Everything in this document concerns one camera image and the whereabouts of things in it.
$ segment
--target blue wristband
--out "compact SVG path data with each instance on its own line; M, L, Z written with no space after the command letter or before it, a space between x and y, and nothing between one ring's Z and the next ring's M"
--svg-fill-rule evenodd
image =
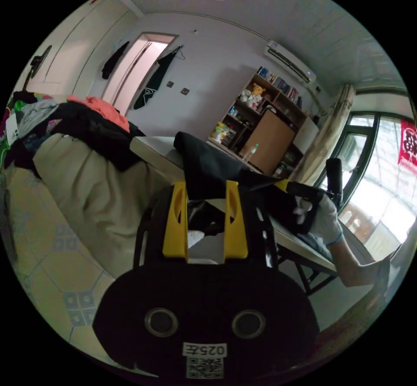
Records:
M341 230L341 233L340 233L339 237L337 237L337 239L336 239L335 241L333 241L333 242L331 242L331 243L326 244L326 247L330 247L330 246L332 246L333 244L336 244L338 241L340 241L340 239L341 239L342 237L343 237L343 230Z

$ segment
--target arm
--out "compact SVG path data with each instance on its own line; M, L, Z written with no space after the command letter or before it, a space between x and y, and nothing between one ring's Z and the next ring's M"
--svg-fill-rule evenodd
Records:
M311 203L298 199L294 213L298 223L302 223ZM320 236L326 244L342 283L346 287L374 285L383 261L361 265L343 236L338 212L327 195L323 197L311 227L311 233Z
M346 287L373 285L376 282L381 261L361 265L353 255L345 237L330 245L328 250L339 277Z

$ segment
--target air conditioner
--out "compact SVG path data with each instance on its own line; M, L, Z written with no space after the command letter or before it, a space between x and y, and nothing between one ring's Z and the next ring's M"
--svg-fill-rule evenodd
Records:
M264 50L264 55L274 60L304 85L312 85L316 81L316 75L294 54L278 43L270 41Z

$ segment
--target qr code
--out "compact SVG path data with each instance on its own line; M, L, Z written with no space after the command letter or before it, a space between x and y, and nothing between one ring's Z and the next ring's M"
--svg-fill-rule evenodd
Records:
M187 357L187 379L223 379L223 359Z

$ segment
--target orange clothing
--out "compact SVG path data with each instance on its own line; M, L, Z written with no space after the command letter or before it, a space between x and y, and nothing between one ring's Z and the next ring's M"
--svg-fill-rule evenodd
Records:
M113 105L110 105L104 100L96 98L95 96L87 96L87 98L84 100L71 95L67 101L82 103L90 109L97 111L103 118L114 122L120 128L123 128L125 131L129 132L129 122L126 117L120 115Z

